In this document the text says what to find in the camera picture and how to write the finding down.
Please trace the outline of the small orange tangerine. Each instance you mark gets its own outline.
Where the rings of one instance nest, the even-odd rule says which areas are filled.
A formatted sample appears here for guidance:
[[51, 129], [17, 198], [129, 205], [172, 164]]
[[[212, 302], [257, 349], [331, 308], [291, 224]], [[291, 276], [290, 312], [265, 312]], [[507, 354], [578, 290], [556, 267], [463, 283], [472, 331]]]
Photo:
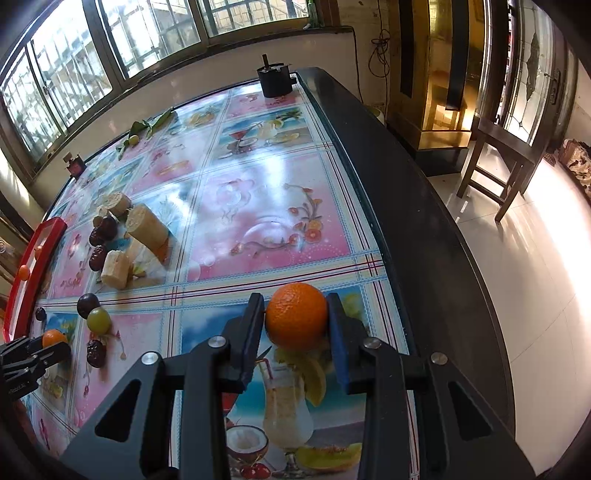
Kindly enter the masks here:
[[47, 348], [58, 343], [67, 343], [68, 339], [64, 333], [57, 329], [50, 329], [42, 335], [42, 347]]

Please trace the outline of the red date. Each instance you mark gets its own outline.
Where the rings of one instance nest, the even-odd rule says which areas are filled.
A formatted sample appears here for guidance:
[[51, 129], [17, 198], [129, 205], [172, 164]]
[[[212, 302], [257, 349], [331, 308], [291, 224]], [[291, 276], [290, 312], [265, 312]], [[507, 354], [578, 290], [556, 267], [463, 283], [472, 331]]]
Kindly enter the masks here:
[[90, 232], [88, 241], [93, 247], [97, 247], [105, 243], [105, 239], [96, 228]]
[[88, 264], [89, 268], [94, 272], [99, 272], [102, 270], [108, 250], [104, 245], [98, 245], [93, 248]]
[[98, 339], [92, 339], [87, 343], [86, 360], [93, 368], [102, 368], [106, 363], [106, 346]]

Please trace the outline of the green grape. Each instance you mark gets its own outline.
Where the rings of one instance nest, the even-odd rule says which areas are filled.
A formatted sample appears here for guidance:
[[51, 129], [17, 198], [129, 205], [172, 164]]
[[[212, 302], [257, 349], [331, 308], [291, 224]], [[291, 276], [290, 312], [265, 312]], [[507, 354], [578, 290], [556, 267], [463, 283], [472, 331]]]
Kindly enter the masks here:
[[86, 323], [88, 329], [96, 335], [105, 335], [112, 325], [110, 315], [102, 307], [92, 309], [86, 318]]

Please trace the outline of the large orange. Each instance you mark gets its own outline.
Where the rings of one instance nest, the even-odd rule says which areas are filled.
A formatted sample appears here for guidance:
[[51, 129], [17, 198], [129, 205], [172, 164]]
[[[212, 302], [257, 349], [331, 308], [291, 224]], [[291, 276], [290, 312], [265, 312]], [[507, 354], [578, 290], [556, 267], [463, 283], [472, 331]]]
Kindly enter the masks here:
[[328, 317], [328, 302], [320, 290], [307, 283], [283, 285], [266, 306], [266, 335], [286, 350], [314, 350], [325, 336]]

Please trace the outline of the dark purple plum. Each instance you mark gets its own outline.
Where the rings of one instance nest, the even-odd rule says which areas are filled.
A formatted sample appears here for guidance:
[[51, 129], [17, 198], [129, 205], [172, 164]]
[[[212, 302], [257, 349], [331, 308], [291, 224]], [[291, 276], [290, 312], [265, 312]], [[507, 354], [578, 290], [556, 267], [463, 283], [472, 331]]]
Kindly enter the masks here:
[[83, 319], [87, 319], [90, 312], [99, 307], [100, 301], [98, 300], [98, 297], [93, 293], [85, 293], [81, 295], [77, 300], [77, 313]]

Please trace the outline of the small dark grape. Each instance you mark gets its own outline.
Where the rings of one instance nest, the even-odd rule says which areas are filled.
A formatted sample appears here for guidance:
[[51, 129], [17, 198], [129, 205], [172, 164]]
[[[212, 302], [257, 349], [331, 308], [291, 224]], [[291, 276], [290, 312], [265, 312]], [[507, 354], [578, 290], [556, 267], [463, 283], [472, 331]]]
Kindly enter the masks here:
[[35, 310], [35, 318], [37, 321], [43, 322], [47, 319], [47, 314], [44, 308], [38, 307]]

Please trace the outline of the red shallow tray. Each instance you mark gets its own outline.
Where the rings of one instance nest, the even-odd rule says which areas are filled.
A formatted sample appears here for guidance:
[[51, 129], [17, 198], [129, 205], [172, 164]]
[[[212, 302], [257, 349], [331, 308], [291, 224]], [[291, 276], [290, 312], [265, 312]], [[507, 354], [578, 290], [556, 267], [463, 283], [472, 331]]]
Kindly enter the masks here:
[[[27, 245], [19, 267], [27, 265], [31, 275], [27, 281], [17, 276], [11, 287], [2, 330], [6, 343], [29, 334], [38, 291], [66, 227], [59, 217], [46, 220], [38, 225]], [[34, 250], [38, 245], [43, 248], [40, 257], [35, 259]]]

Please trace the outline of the floral plastic tablecloth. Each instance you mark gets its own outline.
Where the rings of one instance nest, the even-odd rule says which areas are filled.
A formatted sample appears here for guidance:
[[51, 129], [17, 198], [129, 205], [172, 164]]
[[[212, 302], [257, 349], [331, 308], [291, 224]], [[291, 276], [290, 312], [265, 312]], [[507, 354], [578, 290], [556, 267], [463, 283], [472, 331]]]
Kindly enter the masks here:
[[[24, 400], [42, 447], [62, 454], [108, 391], [144, 352], [172, 356], [221, 331], [252, 293], [270, 297], [290, 282], [336, 293], [370, 334], [408, 349], [386, 267], [370, 223], [308, 90], [267, 99], [258, 83], [180, 107], [155, 145], [117, 159], [94, 157], [52, 209], [67, 225], [39, 289], [47, 313], [30, 332], [64, 333], [69, 361], [54, 366]], [[110, 248], [124, 251], [131, 277], [109, 288], [89, 268], [96, 209], [122, 192], [168, 228], [153, 253], [125, 230]], [[93, 293], [111, 318], [92, 333], [76, 309]], [[98, 369], [87, 343], [107, 350]]]

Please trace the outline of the red perfume bottle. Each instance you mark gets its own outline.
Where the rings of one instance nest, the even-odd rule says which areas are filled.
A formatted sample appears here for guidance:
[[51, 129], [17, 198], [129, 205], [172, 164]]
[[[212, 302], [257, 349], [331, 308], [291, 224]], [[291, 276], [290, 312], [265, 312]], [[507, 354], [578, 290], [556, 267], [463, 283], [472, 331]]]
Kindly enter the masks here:
[[71, 152], [67, 152], [63, 156], [63, 162], [66, 164], [70, 177], [75, 180], [78, 180], [86, 169], [86, 164], [79, 154], [73, 155]]

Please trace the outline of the green leaves with lime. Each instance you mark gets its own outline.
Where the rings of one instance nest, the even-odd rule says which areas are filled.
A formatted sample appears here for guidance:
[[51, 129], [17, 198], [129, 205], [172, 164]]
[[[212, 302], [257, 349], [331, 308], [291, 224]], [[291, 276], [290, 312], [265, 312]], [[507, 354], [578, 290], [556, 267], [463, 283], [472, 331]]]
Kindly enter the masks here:
[[153, 147], [153, 138], [158, 136], [175, 116], [175, 109], [168, 108], [153, 118], [134, 121], [128, 133], [116, 146], [117, 159], [132, 158]]

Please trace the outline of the wooden stool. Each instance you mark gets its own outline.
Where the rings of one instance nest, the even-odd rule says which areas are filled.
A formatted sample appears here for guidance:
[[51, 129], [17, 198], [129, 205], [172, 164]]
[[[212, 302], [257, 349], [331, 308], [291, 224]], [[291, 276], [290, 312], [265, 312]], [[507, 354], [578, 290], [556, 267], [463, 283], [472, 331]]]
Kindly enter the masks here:
[[462, 198], [471, 188], [499, 207], [499, 224], [517, 196], [526, 189], [540, 155], [533, 147], [500, 125], [476, 116], [472, 135], [475, 140], [456, 195]]

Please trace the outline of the black pen holder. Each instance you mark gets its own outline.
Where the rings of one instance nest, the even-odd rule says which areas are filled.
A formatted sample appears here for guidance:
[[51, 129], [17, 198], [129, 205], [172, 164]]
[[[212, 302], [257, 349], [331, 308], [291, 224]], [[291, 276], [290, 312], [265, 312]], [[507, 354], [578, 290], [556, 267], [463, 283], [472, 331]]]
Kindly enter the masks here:
[[263, 96], [267, 99], [274, 99], [286, 96], [293, 90], [296, 78], [290, 76], [290, 67], [284, 63], [270, 63], [269, 57], [263, 54], [263, 66], [256, 70], [259, 76], [260, 87]]

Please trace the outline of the green bottle on sill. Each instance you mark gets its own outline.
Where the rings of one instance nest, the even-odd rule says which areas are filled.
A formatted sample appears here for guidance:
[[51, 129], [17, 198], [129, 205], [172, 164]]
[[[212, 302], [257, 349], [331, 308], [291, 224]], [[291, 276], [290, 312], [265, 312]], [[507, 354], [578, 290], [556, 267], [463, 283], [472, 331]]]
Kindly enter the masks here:
[[307, 7], [308, 7], [308, 27], [318, 28], [320, 26], [320, 20], [318, 20], [318, 10], [317, 10], [317, 6], [315, 6], [315, 1], [308, 0]]

